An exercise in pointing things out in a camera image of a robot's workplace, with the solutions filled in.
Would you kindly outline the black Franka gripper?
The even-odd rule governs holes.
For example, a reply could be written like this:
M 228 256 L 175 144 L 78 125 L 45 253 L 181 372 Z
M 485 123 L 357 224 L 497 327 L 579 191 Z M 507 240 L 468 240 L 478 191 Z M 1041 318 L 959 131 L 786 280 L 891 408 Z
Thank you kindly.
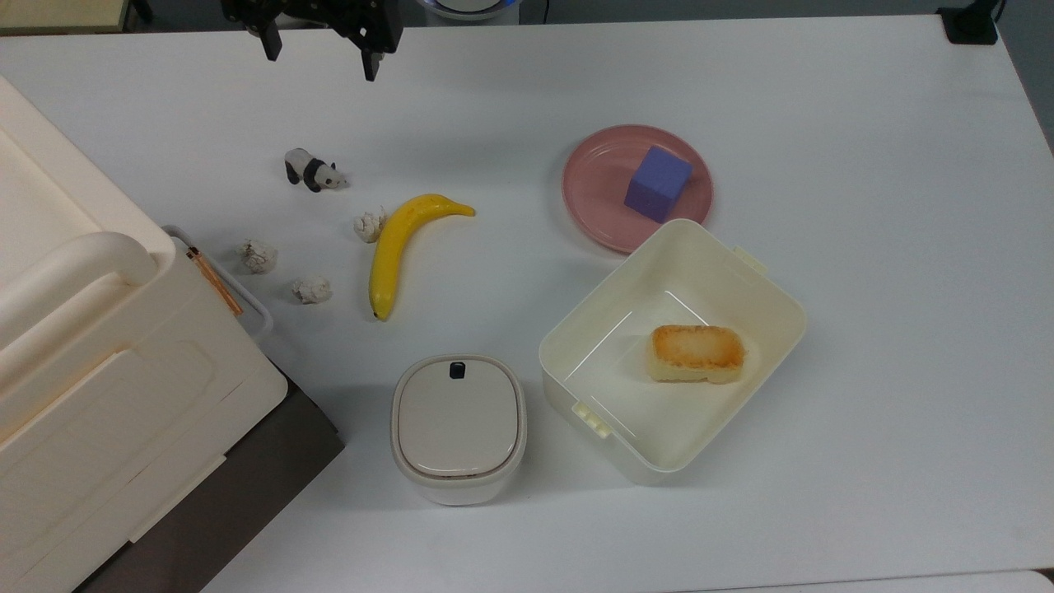
M 367 82 L 375 82 L 385 54 L 398 50 L 403 23 L 396 1 L 222 1 L 223 16 L 259 37 L 268 60 L 275 63 L 282 39 L 279 16 L 319 22 L 362 50 Z

